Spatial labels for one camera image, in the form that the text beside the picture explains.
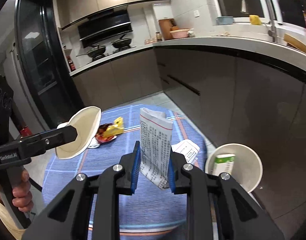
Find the person's left hand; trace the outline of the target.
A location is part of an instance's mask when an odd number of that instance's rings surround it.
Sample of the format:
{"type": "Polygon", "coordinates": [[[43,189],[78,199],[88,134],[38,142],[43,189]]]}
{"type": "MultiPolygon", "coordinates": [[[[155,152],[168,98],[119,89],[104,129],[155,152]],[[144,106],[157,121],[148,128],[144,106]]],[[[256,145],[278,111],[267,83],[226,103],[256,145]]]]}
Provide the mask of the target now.
{"type": "MultiPolygon", "coordinates": [[[[32,201],[32,193],[30,191],[31,183],[29,182],[29,173],[24,168],[21,175],[21,183],[12,190],[14,199],[12,203],[21,212],[30,212],[34,206],[32,201]]],[[[4,210],[3,201],[0,197],[0,211],[4,210]]]]}

